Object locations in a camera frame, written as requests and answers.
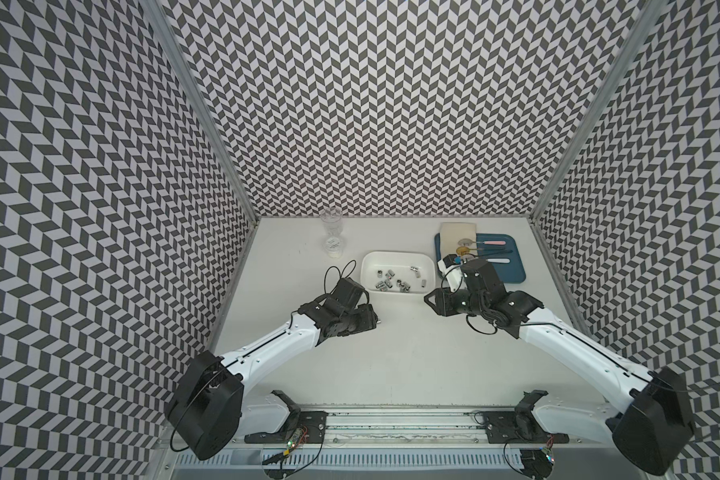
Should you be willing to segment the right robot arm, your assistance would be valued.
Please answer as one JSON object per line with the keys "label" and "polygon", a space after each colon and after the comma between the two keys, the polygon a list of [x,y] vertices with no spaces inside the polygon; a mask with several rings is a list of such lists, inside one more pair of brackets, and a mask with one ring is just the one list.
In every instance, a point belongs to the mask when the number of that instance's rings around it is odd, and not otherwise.
{"label": "right robot arm", "polygon": [[451,254],[438,268],[446,286],[424,298],[438,315],[479,317],[497,331],[547,353],[603,397],[565,403],[542,395],[530,408],[546,432],[613,445],[643,472],[662,476],[695,435],[689,388],[669,367],[652,371],[566,324],[543,302],[509,291],[492,263]]}

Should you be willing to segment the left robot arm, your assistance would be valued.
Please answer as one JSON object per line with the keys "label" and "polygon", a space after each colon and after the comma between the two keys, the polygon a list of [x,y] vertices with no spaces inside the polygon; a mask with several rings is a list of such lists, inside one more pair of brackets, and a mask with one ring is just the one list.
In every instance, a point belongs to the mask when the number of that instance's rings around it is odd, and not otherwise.
{"label": "left robot arm", "polygon": [[237,433],[274,433],[291,408],[272,393],[260,403],[247,396],[265,377],[332,338],[371,331],[378,316],[369,292],[350,278],[290,313],[284,325],[252,343],[216,355],[203,351],[188,364],[166,402],[173,432],[196,458],[208,460]]}

